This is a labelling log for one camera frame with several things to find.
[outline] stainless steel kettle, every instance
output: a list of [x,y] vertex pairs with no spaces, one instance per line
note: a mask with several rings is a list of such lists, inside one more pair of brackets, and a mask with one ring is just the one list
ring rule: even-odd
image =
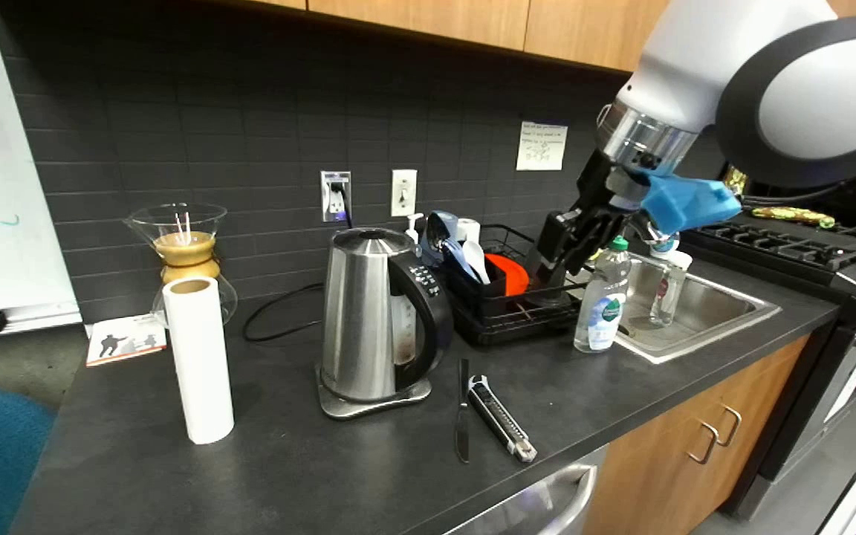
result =
[[331,238],[315,370],[327,417],[349,419],[428,398],[424,376],[449,339],[444,291],[401,232],[357,227]]

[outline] metal tongs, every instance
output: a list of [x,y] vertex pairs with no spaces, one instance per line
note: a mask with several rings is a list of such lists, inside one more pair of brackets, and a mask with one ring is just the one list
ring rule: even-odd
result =
[[467,380],[467,392],[473,397],[476,408],[483,413],[490,429],[505,441],[510,455],[516,455],[526,463],[538,459],[538,450],[528,444],[526,432],[505,410],[505,404],[492,397],[486,376],[473,376]]

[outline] orange object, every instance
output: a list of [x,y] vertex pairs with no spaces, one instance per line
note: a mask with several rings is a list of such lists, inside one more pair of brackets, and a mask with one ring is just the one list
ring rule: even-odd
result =
[[507,255],[483,255],[505,278],[505,297],[520,297],[528,288],[528,275],[520,261]]

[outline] countertop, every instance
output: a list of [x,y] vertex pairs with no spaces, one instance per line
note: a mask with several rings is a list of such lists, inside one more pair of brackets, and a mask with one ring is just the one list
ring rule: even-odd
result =
[[[586,356],[568,337],[486,352],[455,337],[428,401],[348,423],[318,410],[318,328],[230,343],[233,432],[214,446],[183,435],[168,354],[79,370],[15,532],[443,532],[835,318],[776,282],[707,261],[693,275],[782,312],[664,365],[618,346]],[[456,462],[462,356],[528,432],[534,463],[507,459],[477,413]]]

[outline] dish rack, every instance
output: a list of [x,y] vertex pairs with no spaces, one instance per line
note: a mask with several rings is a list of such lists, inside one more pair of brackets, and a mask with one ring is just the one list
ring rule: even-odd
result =
[[459,264],[444,255],[443,258],[443,279],[450,301],[455,330],[477,348],[523,343],[548,334],[571,334],[577,322],[577,307],[568,297],[571,288],[563,282],[534,282],[538,247],[528,236],[502,227],[483,224],[482,227],[482,247],[483,254],[498,254],[513,258],[528,275],[528,288],[516,297],[505,297],[505,278],[490,261],[486,278],[490,285],[477,285]]

